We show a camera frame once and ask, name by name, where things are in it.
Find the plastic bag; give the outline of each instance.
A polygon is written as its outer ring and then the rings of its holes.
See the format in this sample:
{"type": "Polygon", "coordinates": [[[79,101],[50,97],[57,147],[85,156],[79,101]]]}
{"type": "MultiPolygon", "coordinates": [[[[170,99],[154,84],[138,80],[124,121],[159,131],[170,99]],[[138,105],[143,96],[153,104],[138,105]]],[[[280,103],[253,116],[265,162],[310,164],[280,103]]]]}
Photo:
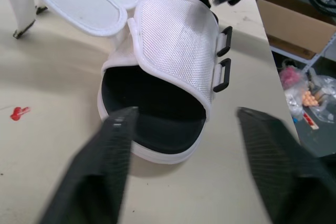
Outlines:
{"type": "Polygon", "coordinates": [[[308,79],[293,66],[285,68],[279,76],[290,114],[300,121],[303,118],[302,96],[308,90],[308,79]]]}
{"type": "Polygon", "coordinates": [[[336,79],[329,76],[311,74],[311,89],[320,106],[310,107],[313,114],[322,122],[334,123],[336,115],[336,79]]]}

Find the table surface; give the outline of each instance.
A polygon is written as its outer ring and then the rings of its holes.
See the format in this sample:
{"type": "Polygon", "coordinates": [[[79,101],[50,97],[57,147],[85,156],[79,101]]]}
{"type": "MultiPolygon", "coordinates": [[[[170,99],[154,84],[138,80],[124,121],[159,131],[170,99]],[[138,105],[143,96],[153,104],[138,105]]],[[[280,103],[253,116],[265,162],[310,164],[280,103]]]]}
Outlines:
{"type": "MultiPolygon", "coordinates": [[[[230,86],[194,155],[178,165],[132,157],[120,223],[269,223],[249,173],[238,106],[283,119],[296,135],[255,0],[212,9],[234,34],[230,86]]],[[[0,223],[35,223],[71,157],[97,130],[100,68],[111,45],[43,13],[21,40],[0,0],[0,223]],[[19,121],[14,107],[30,107],[19,121]]]]}

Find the pink object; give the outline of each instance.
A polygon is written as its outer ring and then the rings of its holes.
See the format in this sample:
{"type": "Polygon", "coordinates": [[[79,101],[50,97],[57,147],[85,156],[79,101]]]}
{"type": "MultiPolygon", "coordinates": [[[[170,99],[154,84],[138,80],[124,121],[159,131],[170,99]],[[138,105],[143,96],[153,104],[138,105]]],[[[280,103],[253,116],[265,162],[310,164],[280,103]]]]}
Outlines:
{"type": "Polygon", "coordinates": [[[284,90],[289,89],[301,80],[301,73],[294,67],[285,68],[279,76],[284,90]]]}

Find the red splotch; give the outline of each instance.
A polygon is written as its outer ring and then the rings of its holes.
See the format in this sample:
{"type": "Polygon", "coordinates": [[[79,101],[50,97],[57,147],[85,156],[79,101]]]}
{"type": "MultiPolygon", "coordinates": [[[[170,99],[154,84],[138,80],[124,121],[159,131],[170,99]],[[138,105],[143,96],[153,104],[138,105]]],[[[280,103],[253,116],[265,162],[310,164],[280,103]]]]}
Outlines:
{"type": "Polygon", "coordinates": [[[26,114],[29,111],[30,111],[30,107],[25,107],[23,109],[21,107],[16,107],[10,118],[13,119],[14,121],[19,121],[21,116],[23,114],[26,114]]]}

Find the white mesh fabric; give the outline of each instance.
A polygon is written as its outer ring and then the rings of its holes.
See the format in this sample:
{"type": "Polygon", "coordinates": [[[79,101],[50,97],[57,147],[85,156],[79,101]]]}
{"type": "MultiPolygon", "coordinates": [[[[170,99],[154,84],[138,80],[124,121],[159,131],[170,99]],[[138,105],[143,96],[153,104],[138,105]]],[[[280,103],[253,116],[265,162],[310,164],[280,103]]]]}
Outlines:
{"type": "Polygon", "coordinates": [[[143,58],[211,102],[219,32],[209,8],[197,0],[144,0],[135,15],[143,58]]]}

